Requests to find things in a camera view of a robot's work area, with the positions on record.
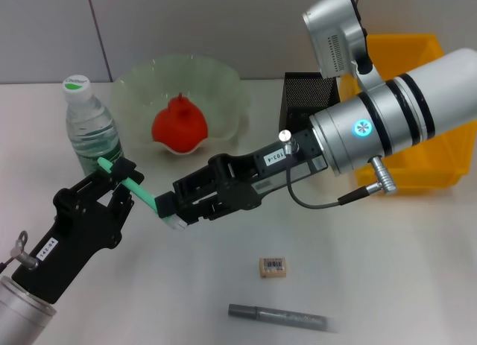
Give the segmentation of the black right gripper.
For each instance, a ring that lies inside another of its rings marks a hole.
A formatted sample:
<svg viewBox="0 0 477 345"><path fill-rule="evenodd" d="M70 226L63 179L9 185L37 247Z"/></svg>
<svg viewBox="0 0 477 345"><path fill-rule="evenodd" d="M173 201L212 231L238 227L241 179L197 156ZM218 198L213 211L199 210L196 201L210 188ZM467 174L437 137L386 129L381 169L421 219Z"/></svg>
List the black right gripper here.
<svg viewBox="0 0 477 345"><path fill-rule="evenodd" d="M295 182L327 168L310 129L282 130L277 142L246 155L216 155L209 165L175 181L175 193L156 197L157 213L163 220L175 215L187 225L200 218L213 221L226 215L226 207L235 212L260 206L266 195L286 186L287 170Z"/></svg>

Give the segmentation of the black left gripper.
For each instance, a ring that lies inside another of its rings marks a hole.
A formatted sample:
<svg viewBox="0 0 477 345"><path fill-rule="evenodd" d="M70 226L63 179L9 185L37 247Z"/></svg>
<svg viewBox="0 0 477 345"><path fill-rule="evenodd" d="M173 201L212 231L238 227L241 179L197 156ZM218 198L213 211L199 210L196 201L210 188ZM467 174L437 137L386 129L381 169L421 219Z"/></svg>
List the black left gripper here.
<svg viewBox="0 0 477 345"><path fill-rule="evenodd" d="M117 159L109 171L100 165L75 187L59 190L53 199L56 220L33 248L39 265L33 270L18 267L13 281L35 297L56 303L95 253L119 245L134 205L123 182L135 172L135 162ZM108 192L113 193L105 206L98 199Z"/></svg>

